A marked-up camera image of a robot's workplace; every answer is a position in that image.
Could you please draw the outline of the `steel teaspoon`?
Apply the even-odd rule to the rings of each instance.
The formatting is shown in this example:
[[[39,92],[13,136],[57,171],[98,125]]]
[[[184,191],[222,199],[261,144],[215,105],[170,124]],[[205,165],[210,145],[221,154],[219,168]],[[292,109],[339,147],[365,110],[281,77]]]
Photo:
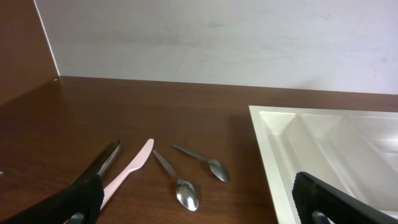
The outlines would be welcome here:
[[[220,161],[218,161],[216,159],[208,159],[193,150],[187,149],[186,147],[178,146],[175,144],[171,144],[171,146],[173,146],[174,148],[179,149],[193,157],[196,157],[198,159],[205,161],[209,165],[209,168],[212,171],[212,173],[218,179],[220,179],[221,181],[226,182],[226,183],[230,182],[229,172],[228,172],[227,168]]]
[[[188,210],[194,212],[199,207],[199,198],[194,186],[187,180],[181,179],[175,172],[171,164],[155,149],[152,151],[162,167],[177,181],[176,197],[177,200]]]

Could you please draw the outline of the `steel kitchen tongs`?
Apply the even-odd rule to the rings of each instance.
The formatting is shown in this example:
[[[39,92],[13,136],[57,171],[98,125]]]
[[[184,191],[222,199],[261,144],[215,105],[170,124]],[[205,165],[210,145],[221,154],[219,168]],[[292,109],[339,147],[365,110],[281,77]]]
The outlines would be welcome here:
[[[109,143],[100,155],[72,182],[73,184],[78,179],[85,177],[88,174],[97,174],[102,179],[107,170],[111,167],[113,162],[122,151],[123,146],[121,141],[115,140]],[[82,224],[85,221],[85,216],[82,213],[76,213],[70,217],[65,223],[67,224]]]

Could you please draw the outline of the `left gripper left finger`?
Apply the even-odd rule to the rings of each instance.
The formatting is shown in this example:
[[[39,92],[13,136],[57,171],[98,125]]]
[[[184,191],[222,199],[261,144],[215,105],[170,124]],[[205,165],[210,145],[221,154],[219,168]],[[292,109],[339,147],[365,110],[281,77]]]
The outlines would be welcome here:
[[[2,223],[65,223],[76,213],[84,215],[83,223],[96,223],[103,199],[101,178],[99,175],[92,175],[3,220]]]

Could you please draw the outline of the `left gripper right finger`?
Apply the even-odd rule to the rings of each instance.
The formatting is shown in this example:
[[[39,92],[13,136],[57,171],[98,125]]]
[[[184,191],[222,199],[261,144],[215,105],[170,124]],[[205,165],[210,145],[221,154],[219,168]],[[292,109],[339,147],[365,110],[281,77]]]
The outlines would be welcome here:
[[[397,223],[397,219],[307,172],[296,174],[292,196],[302,223]]]

